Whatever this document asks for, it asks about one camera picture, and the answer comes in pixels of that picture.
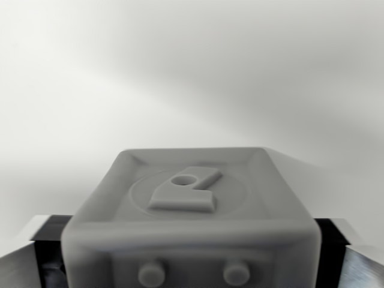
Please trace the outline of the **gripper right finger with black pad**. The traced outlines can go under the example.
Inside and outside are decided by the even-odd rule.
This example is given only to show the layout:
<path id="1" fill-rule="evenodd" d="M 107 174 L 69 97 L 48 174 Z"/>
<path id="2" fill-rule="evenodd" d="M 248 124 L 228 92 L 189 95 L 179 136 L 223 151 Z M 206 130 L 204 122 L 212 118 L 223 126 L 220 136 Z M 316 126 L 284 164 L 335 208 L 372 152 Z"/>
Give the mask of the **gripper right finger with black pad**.
<path id="1" fill-rule="evenodd" d="M 317 218 L 322 233 L 316 287 L 383 287 L 383 250 L 342 218 Z"/>

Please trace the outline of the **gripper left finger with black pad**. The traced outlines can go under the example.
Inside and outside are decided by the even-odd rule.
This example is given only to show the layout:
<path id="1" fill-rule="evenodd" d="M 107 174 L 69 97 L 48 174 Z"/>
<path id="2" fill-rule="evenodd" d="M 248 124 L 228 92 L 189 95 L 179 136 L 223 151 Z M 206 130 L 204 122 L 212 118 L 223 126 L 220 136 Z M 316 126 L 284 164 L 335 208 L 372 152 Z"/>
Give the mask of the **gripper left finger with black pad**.
<path id="1" fill-rule="evenodd" d="M 61 234 L 70 215 L 35 215 L 1 241 L 1 287 L 68 287 Z"/>

